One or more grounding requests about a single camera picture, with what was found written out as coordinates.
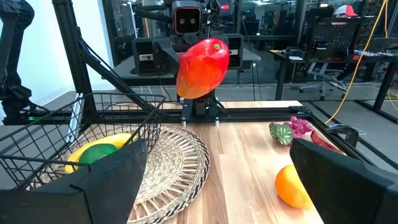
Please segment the purple grape bunch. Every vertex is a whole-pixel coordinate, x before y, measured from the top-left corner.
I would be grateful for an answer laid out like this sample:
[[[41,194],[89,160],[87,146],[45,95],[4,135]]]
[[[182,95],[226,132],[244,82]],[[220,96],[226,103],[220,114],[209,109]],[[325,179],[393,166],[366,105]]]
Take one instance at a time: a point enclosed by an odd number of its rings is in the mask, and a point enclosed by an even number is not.
[[[291,116],[290,121],[283,124],[271,122],[269,131],[274,142],[289,146],[294,138],[301,138],[313,129],[306,119]]]

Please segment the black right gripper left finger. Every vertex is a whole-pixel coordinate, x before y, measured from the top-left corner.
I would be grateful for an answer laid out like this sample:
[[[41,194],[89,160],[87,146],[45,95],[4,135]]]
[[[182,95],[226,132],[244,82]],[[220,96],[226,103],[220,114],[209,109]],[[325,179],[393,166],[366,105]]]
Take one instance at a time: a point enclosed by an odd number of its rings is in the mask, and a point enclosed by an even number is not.
[[[34,190],[0,190],[0,224],[126,224],[147,156],[138,139]]]

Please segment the red orange mango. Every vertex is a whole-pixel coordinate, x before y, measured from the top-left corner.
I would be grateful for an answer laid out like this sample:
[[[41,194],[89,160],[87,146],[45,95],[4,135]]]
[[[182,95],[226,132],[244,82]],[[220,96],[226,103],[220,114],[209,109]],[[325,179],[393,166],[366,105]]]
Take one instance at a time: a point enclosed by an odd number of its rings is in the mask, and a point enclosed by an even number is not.
[[[202,97],[224,80],[229,67],[229,48],[220,39],[199,41],[179,56],[177,95],[185,99]]]

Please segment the grey desk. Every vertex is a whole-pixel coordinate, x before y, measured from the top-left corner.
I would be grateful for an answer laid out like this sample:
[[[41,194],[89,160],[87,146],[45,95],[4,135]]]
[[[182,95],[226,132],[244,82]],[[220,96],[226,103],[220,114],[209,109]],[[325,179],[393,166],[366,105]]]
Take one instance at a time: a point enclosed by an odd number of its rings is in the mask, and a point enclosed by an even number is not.
[[[243,77],[243,70],[249,70],[252,68],[253,62],[259,62],[261,57],[248,49],[243,51],[243,66],[240,70],[229,70],[223,83],[240,84],[241,78]],[[131,73],[131,70],[135,67],[134,57],[130,57],[127,60],[121,62],[119,65],[114,67],[114,71],[127,83],[129,86],[157,86],[161,83],[163,85],[175,85],[175,77],[172,74],[168,74],[161,77],[140,77],[135,73]]]

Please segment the black workbench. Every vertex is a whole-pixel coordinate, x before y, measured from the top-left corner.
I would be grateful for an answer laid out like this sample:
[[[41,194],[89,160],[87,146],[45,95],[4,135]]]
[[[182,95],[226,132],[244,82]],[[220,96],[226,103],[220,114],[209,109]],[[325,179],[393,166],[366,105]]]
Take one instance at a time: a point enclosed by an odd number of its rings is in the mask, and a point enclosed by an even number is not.
[[[275,55],[277,57],[277,60],[282,61],[280,66],[280,75],[277,80],[277,87],[275,93],[275,100],[279,101],[282,99],[282,94],[284,90],[286,68],[290,68],[290,64],[308,63],[308,62],[303,59],[304,57],[300,57],[299,59],[290,59],[288,55],[283,54],[282,51],[280,50],[270,50],[269,52]],[[382,113],[381,106],[384,103],[385,97],[392,83],[392,79],[394,78],[397,67],[398,67],[398,60],[389,62],[388,68],[386,70],[379,92],[377,94],[377,97],[373,105],[365,103],[364,101],[361,100],[356,100],[356,102],[375,113]]]

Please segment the white office chair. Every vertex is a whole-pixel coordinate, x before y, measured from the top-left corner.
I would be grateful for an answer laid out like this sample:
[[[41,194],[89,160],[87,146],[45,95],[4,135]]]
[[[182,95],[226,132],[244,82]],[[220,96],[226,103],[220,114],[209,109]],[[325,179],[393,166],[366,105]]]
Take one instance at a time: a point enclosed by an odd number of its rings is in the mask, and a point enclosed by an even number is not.
[[[306,72],[307,75],[313,75],[313,82],[302,85],[299,88],[299,92],[303,93],[306,89],[317,88],[321,93],[320,100],[323,101],[325,99],[326,84],[330,84],[339,90],[346,91],[348,86],[344,83],[344,81],[337,80],[338,75],[343,73],[343,66],[344,64],[332,64],[331,68],[328,68],[329,63],[311,63],[306,69]]]

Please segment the black aluminium table frame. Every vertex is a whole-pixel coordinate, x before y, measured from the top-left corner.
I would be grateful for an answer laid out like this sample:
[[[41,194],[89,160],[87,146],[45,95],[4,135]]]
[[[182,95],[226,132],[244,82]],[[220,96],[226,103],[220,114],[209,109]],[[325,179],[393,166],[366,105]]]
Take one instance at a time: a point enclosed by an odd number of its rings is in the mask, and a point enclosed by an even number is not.
[[[96,108],[94,106],[93,90],[91,88],[90,78],[87,71],[87,66],[94,69],[99,75],[105,78],[121,93],[125,94],[132,102],[136,103],[138,107],[144,111],[138,115],[132,115],[123,112],[123,118],[137,118],[138,121],[143,120],[144,115],[148,115],[153,106],[146,102],[141,96],[135,93],[122,78],[107,70],[102,66],[100,59],[96,58],[94,53],[90,52],[89,46],[81,37],[80,28],[77,26],[77,21],[73,9],[72,0],[52,0],[55,15],[57,17],[58,26],[63,39],[63,44],[67,54],[68,63],[72,73],[73,81],[77,88],[77,93],[88,96],[88,102],[84,104],[84,109],[88,110],[88,115],[97,117]],[[231,108],[224,109],[224,115],[211,118],[208,115],[191,116],[185,109],[167,109],[164,113],[164,121],[166,123],[188,122],[193,123],[211,123],[211,122],[265,122],[265,121],[281,121],[291,115],[303,117],[312,122],[324,135],[335,143],[347,155],[362,160],[368,164],[377,166],[378,164],[371,160],[370,157],[363,154],[357,148],[349,145],[342,134],[329,134],[326,129],[329,125],[320,121],[313,111],[305,106],[288,106],[277,108]],[[366,147],[375,156],[379,151],[373,145],[359,137],[358,143]]]

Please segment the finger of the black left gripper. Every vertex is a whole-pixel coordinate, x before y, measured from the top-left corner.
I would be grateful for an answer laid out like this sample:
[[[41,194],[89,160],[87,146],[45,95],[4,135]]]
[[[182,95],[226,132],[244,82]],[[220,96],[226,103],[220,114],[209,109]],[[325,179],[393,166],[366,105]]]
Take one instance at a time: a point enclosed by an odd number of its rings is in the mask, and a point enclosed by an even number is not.
[[[154,39],[152,41],[152,50],[154,66],[159,75],[177,73],[179,59],[170,39]]]

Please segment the green lime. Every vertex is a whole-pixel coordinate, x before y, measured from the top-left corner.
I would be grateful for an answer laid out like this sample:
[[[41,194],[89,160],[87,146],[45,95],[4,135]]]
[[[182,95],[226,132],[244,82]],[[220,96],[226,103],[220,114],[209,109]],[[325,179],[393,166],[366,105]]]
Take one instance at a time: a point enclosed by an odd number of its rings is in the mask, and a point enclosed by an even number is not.
[[[113,144],[91,144],[80,149],[80,155],[77,161],[79,163],[92,164],[101,158],[116,152],[117,150],[118,148]]]

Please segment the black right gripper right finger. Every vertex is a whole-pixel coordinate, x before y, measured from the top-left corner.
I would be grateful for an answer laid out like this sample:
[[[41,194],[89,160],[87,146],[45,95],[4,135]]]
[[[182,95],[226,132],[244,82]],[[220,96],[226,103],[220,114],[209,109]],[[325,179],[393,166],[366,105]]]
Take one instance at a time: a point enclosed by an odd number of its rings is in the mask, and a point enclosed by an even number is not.
[[[290,157],[324,224],[398,224],[398,174],[304,139]]]

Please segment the black frame bracket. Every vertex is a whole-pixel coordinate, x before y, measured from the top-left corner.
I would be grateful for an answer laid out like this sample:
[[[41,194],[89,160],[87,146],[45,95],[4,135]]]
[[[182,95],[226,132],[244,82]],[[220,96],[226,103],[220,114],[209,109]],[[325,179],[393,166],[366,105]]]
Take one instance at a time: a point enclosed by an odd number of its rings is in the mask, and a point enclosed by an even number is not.
[[[342,134],[345,136],[345,141],[356,148],[359,140],[359,132],[352,126],[348,125],[335,125],[326,129],[329,134]]]

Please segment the orange fruit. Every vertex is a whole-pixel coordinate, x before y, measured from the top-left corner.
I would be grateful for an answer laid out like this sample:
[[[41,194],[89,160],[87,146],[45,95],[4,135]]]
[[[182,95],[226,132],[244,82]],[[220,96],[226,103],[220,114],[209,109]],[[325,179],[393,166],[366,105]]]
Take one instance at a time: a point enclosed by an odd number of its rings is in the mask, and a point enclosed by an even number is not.
[[[278,196],[291,207],[313,206],[293,164],[285,166],[278,172],[275,178],[275,189]]]

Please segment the person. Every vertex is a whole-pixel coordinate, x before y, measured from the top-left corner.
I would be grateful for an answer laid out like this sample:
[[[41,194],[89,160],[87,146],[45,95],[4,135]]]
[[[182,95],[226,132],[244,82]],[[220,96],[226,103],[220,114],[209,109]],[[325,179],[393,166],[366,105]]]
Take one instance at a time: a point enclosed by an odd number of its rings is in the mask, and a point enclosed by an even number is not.
[[[352,5],[346,4],[337,8],[334,13],[334,17],[358,17],[357,13],[355,13]]]

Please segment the red chili pepper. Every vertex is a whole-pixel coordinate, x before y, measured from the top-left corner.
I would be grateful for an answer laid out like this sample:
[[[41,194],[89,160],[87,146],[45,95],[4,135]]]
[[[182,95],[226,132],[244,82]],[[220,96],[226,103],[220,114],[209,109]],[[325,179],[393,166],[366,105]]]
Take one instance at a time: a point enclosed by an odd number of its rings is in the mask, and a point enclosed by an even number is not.
[[[324,147],[326,149],[329,149],[331,151],[337,152],[339,154],[345,155],[344,152],[341,152],[338,148],[336,148],[334,145],[326,142],[324,139],[322,139],[316,131],[312,131],[310,134],[310,138],[312,142],[318,146]]]

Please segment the yellow banana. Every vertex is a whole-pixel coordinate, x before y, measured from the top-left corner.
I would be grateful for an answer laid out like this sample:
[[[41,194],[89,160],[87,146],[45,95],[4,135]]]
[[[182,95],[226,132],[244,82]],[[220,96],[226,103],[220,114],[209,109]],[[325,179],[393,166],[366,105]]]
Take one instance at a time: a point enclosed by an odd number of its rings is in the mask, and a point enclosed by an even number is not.
[[[84,145],[82,145],[82,147],[78,148],[75,152],[73,152],[69,157],[68,157],[68,162],[74,162],[74,163],[78,163],[78,165],[66,165],[65,166],[65,172],[67,174],[71,174],[72,172],[75,172],[76,170],[82,168],[83,166],[87,165],[84,163],[79,163],[78,157],[80,155],[80,149],[82,149],[83,147],[87,147],[88,145],[91,144],[101,144],[101,143],[108,143],[108,144],[113,144],[115,145],[118,149],[122,148],[125,143],[127,143],[127,141],[131,138],[132,134],[129,133],[119,133],[119,134],[114,134],[114,135],[110,135],[110,136],[106,136],[103,138],[99,138],[97,140],[94,140],[92,142],[89,143],[85,143]]]

